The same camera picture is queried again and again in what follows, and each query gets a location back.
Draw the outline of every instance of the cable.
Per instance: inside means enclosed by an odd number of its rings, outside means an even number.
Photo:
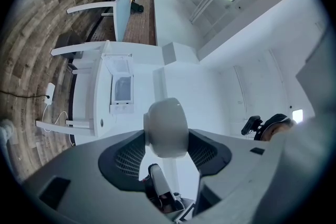
[[[43,119],[44,119],[44,114],[46,113],[46,110],[47,110],[47,107],[48,107],[49,105],[46,105],[46,107],[44,108],[44,111],[43,111],[43,115],[42,115],[42,122],[44,122],[43,121]],[[56,125],[56,123],[58,122],[58,120],[59,120],[59,118],[61,117],[61,115],[62,115],[62,113],[65,113],[65,115],[67,116],[67,120],[69,119],[69,116],[68,116],[68,113],[66,112],[66,111],[62,111],[61,113],[59,113],[59,115],[58,115],[58,118],[57,118],[57,120],[56,120],[56,122],[54,123],[54,125]],[[46,129],[44,129],[43,128],[43,130],[45,130],[47,133],[50,133],[51,132],[51,130],[46,130]],[[71,146],[74,146],[74,144],[72,143],[72,141],[71,141],[71,138],[70,138],[70,135],[69,135],[69,141],[70,141],[70,143],[71,143]]]
[[[10,92],[5,92],[5,91],[2,91],[2,90],[0,90],[0,92],[1,92],[1,93],[4,93],[4,94],[12,95],[12,96],[14,96],[14,97],[18,97],[18,98],[26,98],[26,99],[28,99],[28,98],[38,98],[38,97],[43,97],[43,96],[45,96],[47,99],[50,98],[50,96],[45,95],[45,94],[38,95],[38,96],[21,96],[21,95],[15,95],[15,94],[10,93]]]
[[[48,107],[49,105],[46,105],[46,107],[44,108],[44,111],[43,111],[43,114],[42,114],[42,122],[44,122],[43,121],[43,119],[44,119],[44,114],[46,113],[46,110],[47,110],[47,107]],[[61,115],[62,115],[62,113],[65,113],[65,115],[67,116],[67,119],[69,119],[69,117],[68,117],[68,113],[66,112],[66,111],[62,111],[59,115],[58,115],[58,118],[57,118],[57,120],[56,120],[56,122],[54,123],[54,125],[56,125],[56,123],[58,122],[58,120],[59,120],[59,118],[61,117]],[[46,129],[44,129],[43,128],[43,130],[45,130],[47,133],[50,133],[51,132],[51,130],[46,130]]]

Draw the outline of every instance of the white panel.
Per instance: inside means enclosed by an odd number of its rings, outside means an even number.
[[[131,0],[116,0],[113,21],[116,41],[122,41],[131,14]]]
[[[165,65],[176,61],[174,45],[172,42],[162,47],[162,55]]]
[[[90,83],[90,74],[78,74],[76,77],[75,90],[72,103],[72,118],[74,121],[87,121],[86,111],[87,91]]]
[[[199,64],[196,49],[176,42],[173,44],[177,61]]]

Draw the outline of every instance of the white desk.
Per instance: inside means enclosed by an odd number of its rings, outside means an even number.
[[[113,22],[115,40],[122,41],[126,31],[127,23],[131,14],[131,2],[132,0],[115,0],[105,2],[95,2],[89,4],[83,4],[76,7],[67,9],[67,13],[78,12],[80,10],[100,8],[100,7],[112,7],[113,8]]]
[[[164,66],[162,48],[128,42],[97,41],[57,48],[51,55],[84,51],[81,59],[74,59],[78,68],[73,96],[73,121],[68,126],[36,121],[36,126],[54,132],[80,136],[80,144],[104,135],[116,135],[143,128],[143,113],[155,102],[153,71]],[[132,54],[134,62],[134,113],[110,114],[112,75],[101,59],[103,53]]]
[[[91,59],[83,61],[82,69],[73,70],[73,74],[88,74],[89,83],[86,85],[85,120],[66,121],[67,125],[59,126],[50,123],[36,121],[36,126],[52,130],[59,133],[86,135],[100,137],[113,127],[113,116],[110,114],[111,82],[112,74],[107,69],[103,60],[102,53],[110,53],[111,47],[109,40],[88,42],[79,45],[72,45],[53,49],[51,55],[61,55],[77,51],[96,51]]]

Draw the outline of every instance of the wooden floor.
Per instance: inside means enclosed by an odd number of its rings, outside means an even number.
[[[65,12],[72,6],[98,1],[105,0],[18,0],[2,29],[0,89],[16,95],[40,95],[52,82],[56,86],[54,99],[45,113],[45,122],[54,123],[61,111],[68,112],[72,74],[66,59],[50,55],[58,36],[75,31],[83,41],[90,36],[91,40],[114,40],[108,19],[103,19],[90,35],[104,8],[73,14]],[[125,38],[128,42],[155,45],[153,0],[139,0],[141,3],[145,12],[132,14]],[[12,120],[16,127],[7,148],[20,182],[71,147],[69,135],[46,132],[35,126],[45,109],[43,98],[23,99],[0,93],[0,104],[0,118]],[[58,124],[65,124],[64,113]]]
[[[142,13],[131,11],[123,42],[140,43],[156,46],[154,1],[136,0],[144,7]],[[115,41],[113,17],[104,17],[90,41]]]

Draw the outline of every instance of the person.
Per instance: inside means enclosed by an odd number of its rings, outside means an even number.
[[[254,140],[270,141],[275,134],[291,129],[296,122],[283,114],[275,114],[257,130]]]

